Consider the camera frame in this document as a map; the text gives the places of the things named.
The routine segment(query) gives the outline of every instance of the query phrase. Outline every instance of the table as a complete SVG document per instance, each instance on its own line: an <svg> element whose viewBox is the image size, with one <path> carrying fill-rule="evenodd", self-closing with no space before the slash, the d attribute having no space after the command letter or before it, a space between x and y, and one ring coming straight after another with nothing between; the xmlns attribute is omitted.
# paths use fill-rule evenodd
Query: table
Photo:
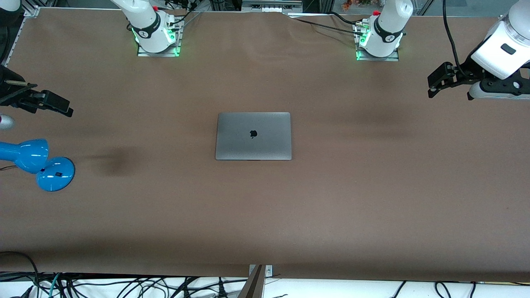
<svg viewBox="0 0 530 298"><path fill-rule="evenodd" d="M461 60L493 22L450 19ZM27 20L9 68L75 112L3 108L17 127L1 138L46 138L76 176L46 193L1 172L2 250L43 271L527 278L530 102L468 102L465 86L427 98L452 60L440 17L410 20L397 63L357 62L351 35L279 13L203 13L178 58L136 57L126 24L114 10ZM290 112L293 160L216 161L224 111Z"/></svg>

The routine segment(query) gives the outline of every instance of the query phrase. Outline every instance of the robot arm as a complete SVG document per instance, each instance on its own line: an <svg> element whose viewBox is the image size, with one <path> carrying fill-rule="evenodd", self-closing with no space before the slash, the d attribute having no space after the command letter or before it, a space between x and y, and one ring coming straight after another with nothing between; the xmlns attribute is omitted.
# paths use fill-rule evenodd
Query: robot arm
<svg viewBox="0 0 530 298"><path fill-rule="evenodd" d="M368 30L366 38L361 39L359 46L375 57L389 56L403 37L414 7L410 0L387 0L380 15L372 15L364 23Z"/></svg>
<svg viewBox="0 0 530 298"><path fill-rule="evenodd" d="M459 67L444 62L428 77L429 97L443 89L472 85L475 98L530 99L530 0L519 0Z"/></svg>
<svg viewBox="0 0 530 298"><path fill-rule="evenodd" d="M164 51L175 43L170 34L175 17L163 11L155 11L148 0L111 0L125 14L138 44L147 52Z"/></svg>

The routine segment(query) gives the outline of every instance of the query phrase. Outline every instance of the cable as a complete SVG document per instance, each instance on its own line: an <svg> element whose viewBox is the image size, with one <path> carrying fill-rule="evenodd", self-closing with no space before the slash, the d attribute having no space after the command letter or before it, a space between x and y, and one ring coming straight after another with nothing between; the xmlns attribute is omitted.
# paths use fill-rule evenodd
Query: cable
<svg viewBox="0 0 530 298"><path fill-rule="evenodd" d="M48 298L51 298L53 296L52 293L54 292L54 286L55 286L55 283L57 282L57 279L59 278L59 275L60 275L60 273L58 273L54 277L54 280L51 282L50 293L48 294Z"/></svg>
<svg viewBox="0 0 530 298"><path fill-rule="evenodd" d="M194 15L191 20L189 20L188 22L186 22L186 24L184 24L184 26L182 26L182 28L186 27L189 23L191 23L191 21L193 21L196 17L199 16L199 14L201 14L202 11L198 12L196 15Z"/></svg>
<svg viewBox="0 0 530 298"><path fill-rule="evenodd" d="M352 33L352 34L355 34L355 35L363 35L361 32L353 32L353 31L349 31L349 30L345 30L345 29L335 28L335 27L326 26L326 25L322 25L322 24L318 24L318 23L313 23L313 22L310 22L310 21L305 21L305 20L300 20L300 19L296 19L296 20L297 20L297 21L304 22L304 23L307 23L307 24L311 24L311 25L315 25L315 26L320 26L320 27L324 27L324 28L332 29L332 30L337 30L337 31L342 31L342 32L347 32L347 33Z"/></svg>
<svg viewBox="0 0 530 298"><path fill-rule="evenodd" d="M211 287L215 287L215 286L218 286L220 284L231 284L231 283L242 283L242 282L246 282L246 279L235 279L233 281L224 281L224 282L220 282L220 283L204 286L204 287L201 287L201 288L189 288L190 290L193 290L193 292L190 295L193 295L193 294L195 294L195 293L197 293L199 291L204 291L204 290L211 290L211 291L216 292L215 290L211 289Z"/></svg>
<svg viewBox="0 0 530 298"><path fill-rule="evenodd" d="M175 25L175 24L178 24L178 23L184 21L184 19L185 19L185 18L186 18L186 17L187 17L192 11L193 11L193 10L188 11L188 12L187 12L187 13L186 13L186 14L185 14L180 20L175 21L175 22L173 22L173 23L169 23L169 26L173 26L173 25Z"/></svg>
<svg viewBox="0 0 530 298"><path fill-rule="evenodd" d="M443 282L435 282L434 283L434 290L436 291L436 294L438 294L438 296L440 296L440 298L445 298L438 291L438 285L442 285L442 287L444 287L444 289L445 289L445 292L447 293L447 298L451 298L451 294L449 293L449 290L447 289L447 287L445 286L445 284Z"/></svg>
<svg viewBox="0 0 530 298"><path fill-rule="evenodd" d="M199 277L186 277L186 279L184 280L184 282L177 288L177 290L175 290L175 292L170 296L170 298L175 298L180 292L182 292L182 290L184 289L184 287L187 287L189 284L191 284L193 281L195 281L196 279L198 279Z"/></svg>
<svg viewBox="0 0 530 298"><path fill-rule="evenodd" d="M0 171L6 171L6 170L14 169L14 168L17 168L17 166L16 165L8 165L8 166L5 166L3 168L0 168Z"/></svg>
<svg viewBox="0 0 530 298"><path fill-rule="evenodd" d="M30 258L30 256L26 255L25 253L23 252L18 252L18 251L0 251L0 255L3 255L3 254L12 254L12 255L18 255L18 256L22 256L22 257L25 257L26 259L28 259L28 261L31 263L31 266L33 267L33 271L35 272L35 280L33 281L33 283L37 286L37 297L40 297L40 293L39 293L39 289L40 289L40 286L39 286L39 272L37 270L37 266L35 265L35 262Z"/></svg>
<svg viewBox="0 0 530 298"><path fill-rule="evenodd" d="M399 295L399 292L401 291L401 288L405 285L406 282L407 282L407 281L403 281L403 282L401 283L401 285L397 288L396 293L395 293L394 296L392 296L391 298L397 298L397 296Z"/></svg>
<svg viewBox="0 0 530 298"><path fill-rule="evenodd" d="M358 21L348 21L345 18L343 18L342 15L340 15L340 14L334 12L334 11L326 12L326 14L332 14L332 15L338 17L342 22L344 22L346 24L350 24L350 25L355 25L355 23L362 21L362 19L360 19Z"/></svg>
<svg viewBox="0 0 530 298"><path fill-rule="evenodd" d="M476 289L476 282L473 282L473 287L471 288L471 293L469 294L469 298L473 298L473 294L475 294Z"/></svg>
<svg viewBox="0 0 530 298"><path fill-rule="evenodd" d="M0 56L0 63L2 63L7 57L7 52L9 51L9 40L11 39L11 32L9 30L9 27L5 27L5 47L2 52L2 55Z"/></svg>
<svg viewBox="0 0 530 298"><path fill-rule="evenodd" d="M456 68L458 68L458 71L465 77L468 78L467 74L462 71L462 67L460 66L460 62L458 61L458 53L456 52L456 46L455 41L453 40L453 36L451 35L451 30L449 29L449 24L447 23L447 9L446 9L446 0L443 0L441 9L442 9L442 15L444 19L444 27L445 32L447 33L447 37L449 38L449 42L451 43L451 50L453 51L453 57L455 58L455 64Z"/></svg>

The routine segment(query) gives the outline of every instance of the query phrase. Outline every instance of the laptop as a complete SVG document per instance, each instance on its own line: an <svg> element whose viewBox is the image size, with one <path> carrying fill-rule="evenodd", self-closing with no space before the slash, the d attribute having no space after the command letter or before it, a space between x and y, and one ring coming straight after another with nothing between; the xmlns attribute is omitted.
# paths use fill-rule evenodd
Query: laptop
<svg viewBox="0 0 530 298"><path fill-rule="evenodd" d="M217 160L291 160L291 114L220 113Z"/></svg>

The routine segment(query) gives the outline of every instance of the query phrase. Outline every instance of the blue desk lamp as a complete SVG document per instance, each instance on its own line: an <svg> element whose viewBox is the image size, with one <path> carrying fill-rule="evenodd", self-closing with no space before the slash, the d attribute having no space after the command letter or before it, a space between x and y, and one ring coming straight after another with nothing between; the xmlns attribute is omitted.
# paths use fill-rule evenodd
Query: blue desk lamp
<svg viewBox="0 0 530 298"><path fill-rule="evenodd" d="M37 185L45 191L61 190L74 178L74 163L66 157L48 160L48 151L45 139L20 144L0 142L0 160L11 161L20 169L36 174Z"/></svg>

